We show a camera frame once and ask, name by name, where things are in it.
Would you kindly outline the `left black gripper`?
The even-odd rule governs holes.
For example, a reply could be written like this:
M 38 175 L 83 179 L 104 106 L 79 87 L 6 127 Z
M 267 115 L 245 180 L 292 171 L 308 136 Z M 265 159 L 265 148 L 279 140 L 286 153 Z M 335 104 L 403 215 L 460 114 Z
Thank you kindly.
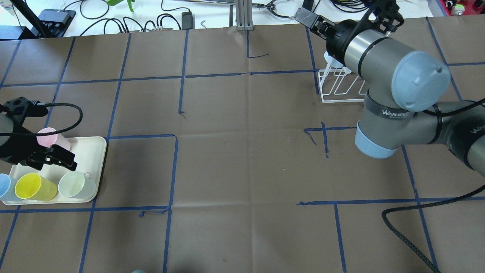
M 39 171 L 44 164 L 62 166 L 69 171 L 75 171 L 78 166 L 75 154 L 61 146 L 43 147 L 32 135 L 2 136 L 0 157 L 9 164 L 29 166 Z

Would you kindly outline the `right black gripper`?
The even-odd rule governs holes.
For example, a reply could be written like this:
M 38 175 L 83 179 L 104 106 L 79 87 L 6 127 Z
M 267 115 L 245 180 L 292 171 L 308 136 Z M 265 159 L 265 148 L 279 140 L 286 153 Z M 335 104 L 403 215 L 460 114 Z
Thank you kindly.
M 350 41 L 355 37 L 353 33 L 358 21 L 344 20 L 334 23 L 329 19 L 305 8 L 298 8 L 294 19 L 321 38 L 327 38 L 326 50 L 332 58 L 345 64 L 345 52 Z

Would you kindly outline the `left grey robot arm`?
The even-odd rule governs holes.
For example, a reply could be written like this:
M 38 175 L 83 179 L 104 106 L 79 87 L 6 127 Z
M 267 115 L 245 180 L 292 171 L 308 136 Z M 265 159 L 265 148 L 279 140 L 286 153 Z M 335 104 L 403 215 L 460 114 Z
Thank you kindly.
M 38 136 L 15 123 L 10 116 L 1 115 L 1 160 L 12 165 L 42 170 L 44 165 L 57 165 L 75 171 L 75 154 L 57 144 L 45 147 Z

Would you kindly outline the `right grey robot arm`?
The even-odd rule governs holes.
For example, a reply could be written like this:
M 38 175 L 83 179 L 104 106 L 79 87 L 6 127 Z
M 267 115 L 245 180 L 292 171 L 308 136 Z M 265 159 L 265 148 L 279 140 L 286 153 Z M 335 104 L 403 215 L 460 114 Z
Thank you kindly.
M 451 73 L 430 54 L 390 37 L 404 23 L 398 10 L 393 2 L 375 1 L 360 21 L 334 23 L 305 8 L 295 19 L 369 84 L 355 135 L 360 152 L 388 158 L 400 145 L 443 144 L 484 175 L 484 100 L 439 102 Z

